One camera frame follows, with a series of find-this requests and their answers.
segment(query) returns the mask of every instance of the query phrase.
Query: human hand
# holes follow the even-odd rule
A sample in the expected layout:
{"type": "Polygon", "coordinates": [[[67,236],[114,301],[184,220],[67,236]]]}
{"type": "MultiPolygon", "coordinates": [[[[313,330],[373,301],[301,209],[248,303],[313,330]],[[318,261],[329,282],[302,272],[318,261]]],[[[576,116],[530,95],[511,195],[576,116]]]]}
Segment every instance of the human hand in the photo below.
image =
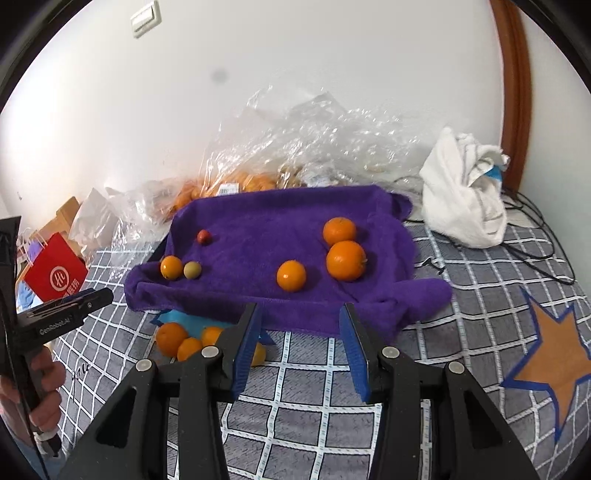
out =
{"type": "MultiPolygon", "coordinates": [[[[66,367],[61,362],[54,362],[49,348],[43,347],[31,361],[31,368],[43,371],[41,385],[48,394],[30,413],[29,418],[42,432],[50,432],[57,427],[61,418],[61,395],[57,390],[66,381],[66,367]]],[[[13,382],[0,376],[0,403],[4,409],[4,420],[21,440],[30,443],[27,427],[16,408],[20,401],[13,382]]]]}

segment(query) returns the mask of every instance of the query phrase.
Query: white towel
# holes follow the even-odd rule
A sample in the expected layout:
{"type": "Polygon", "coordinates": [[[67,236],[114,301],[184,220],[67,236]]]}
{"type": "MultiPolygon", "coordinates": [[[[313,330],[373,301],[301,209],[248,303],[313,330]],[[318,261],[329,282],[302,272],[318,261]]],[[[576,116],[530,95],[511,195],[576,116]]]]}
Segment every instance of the white towel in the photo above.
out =
{"type": "Polygon", "coordinates": [[[500,179],[486,173],[495,166],[504,170],[508,163],[500,147],[480,145],[472,135],[455,136],[444,128],[420,171],[429,228],[467,247],[499,245],[507,214],[500,179]]]}

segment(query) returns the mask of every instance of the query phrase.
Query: small red fruit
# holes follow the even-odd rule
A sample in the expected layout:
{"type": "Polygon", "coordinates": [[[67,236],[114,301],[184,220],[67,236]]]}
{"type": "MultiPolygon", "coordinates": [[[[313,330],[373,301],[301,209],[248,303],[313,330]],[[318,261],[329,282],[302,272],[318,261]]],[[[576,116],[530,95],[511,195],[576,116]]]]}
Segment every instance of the small red fruit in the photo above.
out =
{"type": "Polygon", "coordinates": [[[197,234],[197,243],[199,245],[207,245],[212,241],[212,234],[210,234],[207,230],[201,230],[197,234]]]}

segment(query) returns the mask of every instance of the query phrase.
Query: red bag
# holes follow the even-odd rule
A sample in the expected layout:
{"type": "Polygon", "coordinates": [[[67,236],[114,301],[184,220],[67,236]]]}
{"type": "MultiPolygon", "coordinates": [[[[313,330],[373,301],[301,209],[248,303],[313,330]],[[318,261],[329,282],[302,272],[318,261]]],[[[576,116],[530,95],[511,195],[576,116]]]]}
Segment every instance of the red bag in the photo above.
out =
{"type": "Polygon", "coordinates": [[[88,270],[59,233],[37,255],[24,281],[42,301],[57,300],[80,290],[88,270]]]}

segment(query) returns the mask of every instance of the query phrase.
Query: barcode label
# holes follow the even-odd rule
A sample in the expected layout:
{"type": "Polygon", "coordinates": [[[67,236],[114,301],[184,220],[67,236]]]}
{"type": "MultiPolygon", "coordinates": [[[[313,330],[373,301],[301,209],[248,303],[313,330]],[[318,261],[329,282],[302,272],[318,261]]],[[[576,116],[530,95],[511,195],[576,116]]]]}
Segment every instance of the barcode label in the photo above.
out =
{"type": "Polygon", "coordinates": [[[222,183],[217,190],[217,196],[232,195],[240,191],[239,183],[222,183]]]}

